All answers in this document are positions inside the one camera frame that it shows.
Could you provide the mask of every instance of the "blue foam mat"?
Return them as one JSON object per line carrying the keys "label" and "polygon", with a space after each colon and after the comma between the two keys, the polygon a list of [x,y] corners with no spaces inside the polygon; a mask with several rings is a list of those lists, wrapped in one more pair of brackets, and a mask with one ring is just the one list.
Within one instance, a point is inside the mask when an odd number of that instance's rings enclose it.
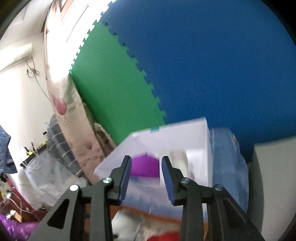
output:
{"label": "blue foam mat", "polygon": [[260,0],[117,0],[101,21],[145,69],[166,123],[205,116],[253,144],[296,135],[296,47]]}

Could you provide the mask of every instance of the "air conditioner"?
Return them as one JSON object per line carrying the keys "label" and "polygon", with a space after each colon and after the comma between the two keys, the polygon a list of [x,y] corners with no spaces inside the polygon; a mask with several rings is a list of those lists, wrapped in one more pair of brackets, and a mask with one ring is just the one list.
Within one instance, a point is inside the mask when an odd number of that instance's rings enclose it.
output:
{"label": "air conditioner", "polygon": [[0,51],[0,72],[32,57],[32,43],[15,47],[10,45]]}

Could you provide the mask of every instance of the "hanging clothes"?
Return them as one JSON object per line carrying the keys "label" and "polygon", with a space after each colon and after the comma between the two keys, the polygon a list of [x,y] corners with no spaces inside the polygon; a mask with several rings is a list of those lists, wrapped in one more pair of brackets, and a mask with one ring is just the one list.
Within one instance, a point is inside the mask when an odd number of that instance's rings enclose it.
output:
{"label": "hanging clothes", "polygon": [[17,169],[8,150],[10,135],[0,126],[0,179],[5,181],[6,173],[17,173]]}

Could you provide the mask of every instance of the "triangular cutout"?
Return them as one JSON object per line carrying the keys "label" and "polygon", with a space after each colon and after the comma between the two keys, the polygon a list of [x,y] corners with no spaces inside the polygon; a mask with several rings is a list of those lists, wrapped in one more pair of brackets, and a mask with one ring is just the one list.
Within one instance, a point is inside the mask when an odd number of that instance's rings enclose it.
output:
{"label": "triangular cutout", "polygon": [[245,224],[244,219],[242,218],[240,213],[235,209],[235,207],[229,202],[229,200],[224,199],[224,206],[229,228],[235,229]]}
{"label": "triangular cutout", "polygon": [[57,228],[57,229],[64,228],[69,203],[70,203],[69,199],[65,199],[62,202],[62,204],[57,208],[57,210],[54,212],[54,214],[48,220],[48,222],[47,222],[48,226],[53,227],[53,228]]}

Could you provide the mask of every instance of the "ceiling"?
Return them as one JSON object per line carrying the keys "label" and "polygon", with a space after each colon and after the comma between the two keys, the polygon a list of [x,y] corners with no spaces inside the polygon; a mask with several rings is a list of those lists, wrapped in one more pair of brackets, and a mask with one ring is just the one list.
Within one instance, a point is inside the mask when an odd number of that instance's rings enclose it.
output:
{"label": "ceiling", "polygon": [[41,32],[52,0],[32,0],[15,17],[0,40],[0,49]]}

